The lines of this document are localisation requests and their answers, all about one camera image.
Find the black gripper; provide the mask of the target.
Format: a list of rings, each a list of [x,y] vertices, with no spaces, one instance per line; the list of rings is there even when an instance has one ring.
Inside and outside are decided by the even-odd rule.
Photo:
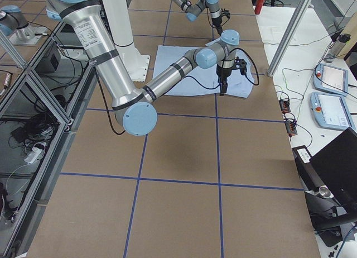
[[[218,83],[220,84],[220,93],[219,95],[224,95],[227,91],[228,84],[224,82],[227,81],[227,79],[231,76],[233,68],[223,68],[220,65],[216,66],[216,74],[218,76]]]
[[[222,24],[221,12],[212,12],[211,20],[213,26],[216,28],[217,33],[221,33],[221,24]]]

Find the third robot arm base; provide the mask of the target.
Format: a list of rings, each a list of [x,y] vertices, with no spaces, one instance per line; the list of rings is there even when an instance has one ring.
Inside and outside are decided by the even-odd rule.
[[[33,27],[18,6],[1,7],[1,31],[14,45],[36,45],[46,30]]]

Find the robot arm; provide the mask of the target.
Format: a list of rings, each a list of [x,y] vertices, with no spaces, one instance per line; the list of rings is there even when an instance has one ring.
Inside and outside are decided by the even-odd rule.
[[[235,69],[239,34],[223,30],[219,0],[172,0],[193,21],[208,10],[219,38],[207,47],[187,51],[162,73],[141,88],[136,81],[146,78],[150,57],[134,45],[126,0],[47,0],[50,18],[70,25],[112,97],[115,119],[134,136],[150,133],[157,123],[153,102],[195,68],[216,67],[220,94]]]
[[[172,0],[177,4],[181,10],[185,13],[186,18],[193,22],[198,16],[207,9],[211,17],[211,23],[213,28],[217,30],[217,33],[221,35],[222,28],[222,14],[223,11],[220,8],[219,0],[197,0],[196,3],[192,3],[189,0]]]

